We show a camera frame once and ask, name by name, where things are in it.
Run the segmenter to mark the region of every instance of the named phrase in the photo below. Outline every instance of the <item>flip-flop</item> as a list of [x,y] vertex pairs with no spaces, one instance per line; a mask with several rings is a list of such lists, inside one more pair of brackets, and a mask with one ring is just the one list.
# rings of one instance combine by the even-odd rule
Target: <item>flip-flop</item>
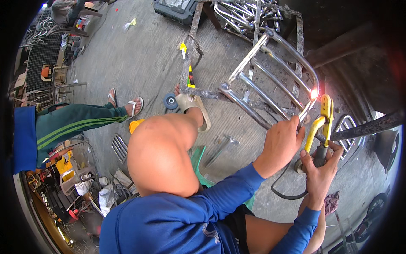
[[197,129],[198,132],[207,132],[210,129],[212,123],[210,122],[209,115],[207,114],[200,96],[191,96],[188,94],[180,93],[178,96],[175,97],[175,99],[183,113],[185,113],[187,109],[190,109],[192,107],[197,107],[202,111],[204,121],[203,125]]
[[114,101],[114,106],[115,106],[115,108],[116,108],[116,107],[117,107],[116,89],[115,89],[115,88],[112,88],[112,89],[113,89],[113,92],[114,92],[114,98],[113,98],[113,96],[112,96],[112,95],[110,94],[110,92],[109,92],[108,95],[107,95],[107,102],[108,102],[108,99],[112,99],[112,100]]
[[132,113],[131,113],[131,116],[128,117],[128,119],[131,119],[131,118],[133,118],[134,116],[138,115],[138,114],[141,112],[141,110],[143,109],[143,106],[144,106],[144,100],[143,100],[143,98],[142,98],[142,97],[137,97],[137,98],[140,99],[140,102],[141,102],[140,111],[138,111],[138,113],[134,114],[135,106],[137,105],[138,102],[135,102],[135,101],[132,101],[132,100],[129,101],[129,102],[127,102],[127,103],[132,103]]

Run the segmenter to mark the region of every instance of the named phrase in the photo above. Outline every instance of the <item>green stripe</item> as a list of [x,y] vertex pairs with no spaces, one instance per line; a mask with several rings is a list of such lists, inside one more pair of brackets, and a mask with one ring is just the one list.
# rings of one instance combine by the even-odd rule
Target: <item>green stripe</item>
[[85,123],[89,123],[89,122],[101,122],[101,121],[106,121],[106,120],[114,120],[114,122],[120,121],[120,120],[125,120],[126,118],[128,118],[128,115],[122,116],[122,117],[108,117],[108,118],[95,118],[95,119],[85,119],[82,121],[78,121],[78,122],[74,122],[68,125],[65,125],[62,128],[59,128],[53,132],[51,132],[50,134],[40,138],[39,140],[37,140],[37,145],[39,145],[40,143],[44,142],[45,140],[47,140],[48,138],[52,137],[53,135],[57,134],[58,132],[61,132],[63,130],[66,130],[68,128],[71,128],[75,125],[79,125],[79,124],[85,124]]
[[63,135],[65,135],[65,134],[68,134],[68,133],[73,132],[73,131],[75,131],[75,130],[79,130],[79,129],[83,128],[83,127],[91,126],[91,125],[94,125],[94,124],[110,124],[110,123],[114,123],[114,122],[116,122],[116,121],[105,121],[105,122],[96,122],[96,123],[95,123],[95,122],[92,122],[92,123],[87,123],[87,124],[84,124],[84,125],[80,125],[80,126],[78,126],[78,127],[69,129],[69,130],[64,131],[64,132],[62,132],[62,133],[59,133],[58,135],[56,135],[56,136],[54,136],[53,138],[51,138],[51,139],[49,139],[48,141],[46,141],[45,143],[39,145],[39,146],[37,147],[37,150],[40,150],[40,149],[44,148],[46,145],[48,145],[49,143],[55,141],[55,140],[56,140],[57,138],[59,138],[60,136],[63,136]]

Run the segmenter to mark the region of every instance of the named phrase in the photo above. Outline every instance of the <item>gray toolbox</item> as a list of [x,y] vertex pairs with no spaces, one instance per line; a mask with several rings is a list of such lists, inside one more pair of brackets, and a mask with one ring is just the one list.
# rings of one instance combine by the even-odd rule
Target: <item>gray toolbox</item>
[[154,3],[156,13],[169,17],[182,25],[192,23],[197,0],[159,0]]

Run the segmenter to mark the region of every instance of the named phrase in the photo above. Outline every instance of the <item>workshop floor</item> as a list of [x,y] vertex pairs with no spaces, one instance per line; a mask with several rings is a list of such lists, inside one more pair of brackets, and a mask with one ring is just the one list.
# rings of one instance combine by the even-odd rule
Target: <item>workshop floor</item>
[[[74,87],[71,102],[103,105],[107,102],[109,89],[114,87],[119,106],[125,105],[136,96],[143,97],[144,109],[134,120],[164,113],[162,99],[166,93],[173,91],[175,83],[180,78],[182,56],[179,45],[186,40],[190,28],[154,13],[150,3],[150,0],[119,0],[112,5],[102,6],[99,12],[103,17],[92,18],[86,27],[86,31],[91,35],[82,40],[82,45],[86,44],[87,48],[83,55],[76,59],[74,63],[76,70],[71,76],[71,81],[78,79],[78,82],[87,82],[87,86]],[[134,18],[136,25],[125,33],[124,24],[130,23]],[[194,79],[197,87],[204,89],[214,90],[218,87],[252,47],[234,35],[223,31],[217,32],[209,20],[199,27],[196,39],[204,56],[194,70]],[[274,44],[271,46],[276,52],[281,53],[284,60],[291,61],[280,48]],[[264,60],[265,56],[261,55],[258,58]],[[293,81],[283,71],[270,61],[265,63],[286,82],[289,89],[292,89]],[[269,85],[267,90],[270,93],[274,91],[275,85],[264,79],[257,70],[254,72],[254,81],[262,87],[264,84]],[[335,100],[335,105],[340,107],[341,113],[349,113],[332,83],[329,82],[330,86],[326,85],[326,92]],[[242,86],[235,91],[242,94]],[[302,101],[304,101],[303,93],[301,90]],[[281,106],[290,108],[288,98],[280,89],[275,91],[273,97]],[[207,146],[201,163],[201,173],[217,182],[247,165],[260,154],[266,132],[235,104],[205,99],[203,103],[211,119],[212,128],[205,134],[199,134],[195,145]],[[319,111],[320,105],[316,105],[315,111],[311,111],[312,120]],[[275,122],[266,113],[260,114],[270,122]],[[101,176],[110,178],[109,172],[114,174],[117,168],[127,173],[127,165],[120,163],[111,148],[111,141],[113,135],[119,133],[124,141],[128,142],[129,123],[129,121],[113,123],[84,133],[94,148],[97,170]],[[240,145],[224,152],[209,169],[204,168],[203,166],[218,149],[219,140],[224,134],[232,135]],[[341,190],[337,211],[342,220],[349,218],[353,227],[357,226],[354,223],[363,216],[373,197],[385,192],[389,185],[393,185],[396,176],[395,169],[389,174],[384,173],[375,153],[371,151],[373,141],[369,140],[372,139],[367,137],[365,148],[357,158],[341,169],[330,188],[330,193]],[[301,200],[284,200],[271,191],[271,184],[280,173],[261,185],[253,212],[264,219],[292,222],[297,216]],[[304,176],[288,170],[277,189],[286,195],[296,195],[304,191],[304,184]],[[328,216],[326,220],[327,225],[337,224],[333,215]],[[331,248],[330,245],[339,237],[338,227],[328,227],[323,247]]]

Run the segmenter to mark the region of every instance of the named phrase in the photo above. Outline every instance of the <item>hand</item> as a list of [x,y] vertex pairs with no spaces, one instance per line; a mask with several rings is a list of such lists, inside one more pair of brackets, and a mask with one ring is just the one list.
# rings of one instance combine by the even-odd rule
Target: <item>hand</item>
[[256,171],[268,178],[288,164],[302,145],[305,128],[302,126],[296,134],[299,117],[293,116],[290,121],[281,121],[272,125],[265,137],[263,151],[253,162]]
[[302,170],[306,173],[306,190],[309,193],[309,203],[307,207],[311,210],[319,211],[322,209],[324,199],[327,196],[331,182],[337,173],[337,164],[340,156],[343,154],[343,147],[329,141],[328,146],[333,149],[333,154],[327,151],[326,164],[322,167],[315,167],[311,156],[302,150],[300,159],[302,160]]

